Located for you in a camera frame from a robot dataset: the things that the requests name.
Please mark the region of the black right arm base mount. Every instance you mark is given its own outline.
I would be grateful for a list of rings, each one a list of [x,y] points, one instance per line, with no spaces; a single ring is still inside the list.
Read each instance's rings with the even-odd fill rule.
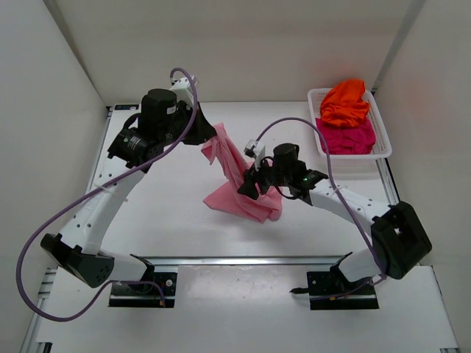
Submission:
[[[328,271],[308,271],[307,286],[292,288],[291,295],[308,294],[310,310],[377,310],[378,298],[368,277],[348,282],[340,272],[341,261],[336,261]]]

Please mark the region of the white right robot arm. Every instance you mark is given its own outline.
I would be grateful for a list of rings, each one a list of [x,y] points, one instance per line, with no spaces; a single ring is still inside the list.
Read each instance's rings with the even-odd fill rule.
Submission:
[[[431,251],[430,239],[410,204],[378,202],[336,184],[329,175],[307,168],[299,159],[298,145],[282,143],[268,156],[261,142],[251,140],[244,153],[254,163],[243,174],[241,195],[257,200],[270,190],[288,188],[287,199],[327,210],[359,228],[366,249],[347,254],[332,266],[339,280],[402,279]]]

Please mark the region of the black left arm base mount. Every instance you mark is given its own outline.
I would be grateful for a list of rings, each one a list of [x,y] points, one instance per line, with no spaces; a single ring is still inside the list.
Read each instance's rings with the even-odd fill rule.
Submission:
[[[145,284],[112,284],[109,307],[174,308],[178,268],[175,265],[154,264],[144,258]]]

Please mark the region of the light pink t-shirt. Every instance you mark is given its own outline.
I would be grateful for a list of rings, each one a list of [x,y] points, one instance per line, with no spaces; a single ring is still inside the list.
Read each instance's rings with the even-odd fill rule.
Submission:
[[[277,221],[282,215],[282,196],[274,188],[256,200],[239,194],[238,188],[243,184],[243,173],[249,163],[230,139],[224,124],[216,124],[214,128],[216,136],[203,144],[201,152],[209,163],[219,162],[227,181],[206,196],[204,204],[212,210],[259,223]]]

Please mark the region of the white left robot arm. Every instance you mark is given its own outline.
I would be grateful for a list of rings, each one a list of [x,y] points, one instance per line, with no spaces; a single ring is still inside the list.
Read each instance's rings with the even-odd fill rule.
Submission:
[[[205,119],[192,89],[176,86],[151,89],[141,100],[141,110],[131,115],[107,150],[96,178],[99,192],[84,201],[56,234],[46,234],[41,248],[65,271],[97,288],[108,280],[148,285],[154,267],[137,255],[102,250],[102,241],[131,190],[151,168],[150,160],[183,138],[201,145],[216,136]]]

